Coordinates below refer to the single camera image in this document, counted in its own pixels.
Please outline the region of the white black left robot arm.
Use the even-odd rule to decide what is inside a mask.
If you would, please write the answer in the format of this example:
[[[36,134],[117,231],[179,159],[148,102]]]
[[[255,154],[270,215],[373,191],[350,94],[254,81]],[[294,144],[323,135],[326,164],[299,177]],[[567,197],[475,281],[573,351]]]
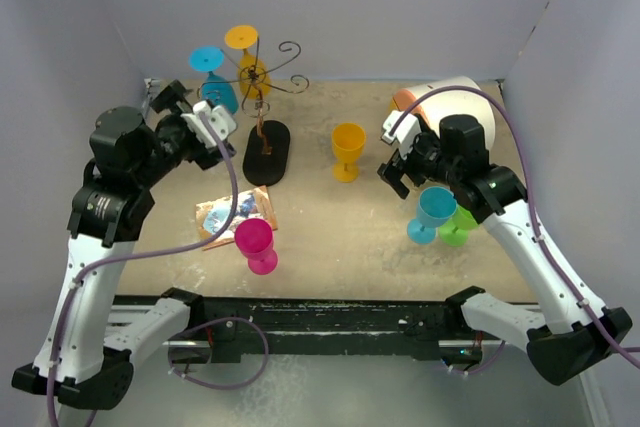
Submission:
[[[230,164],[236,124],[210,101],[190,104],[170,83],[152,101],[150,128],[129,106],[102,113],[93,152],[72,201],[66,276],[54,320],[36,359],[16,369],[13,386],[43,395],[49,407],[108,411],[136,369],[161,345],[201,340],[213,363],[245,355],[412,356],[408,321],[416,305],[397,300],[205,297],[172,288],[121,331],[106,328],[125,265],[152,210],[152,188],[184,162]]]

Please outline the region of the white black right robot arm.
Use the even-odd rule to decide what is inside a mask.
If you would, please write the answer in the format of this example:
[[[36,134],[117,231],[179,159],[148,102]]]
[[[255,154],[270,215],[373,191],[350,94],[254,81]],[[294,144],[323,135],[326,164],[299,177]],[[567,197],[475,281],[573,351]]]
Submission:
[[[530,208],[526,189],[508,167],[494,164],[492,114],[445,114],[425,121],[393,111],[382,125],[382,140],[398,147],[379,175],[406,197],[402,178],[416,185],[435,182],[441,201],[420,199],[424,215],[441,224],[459,210],[502,247],[536,296],[530,311],[469,287],[449,298],[446,330],[456,338],[486,332],[525,352],[549,383],[561,385],[612,354],[639,364],[636,351],[621,341],[632,327],[625,309],[609,308],[590,289],[548,237]]]

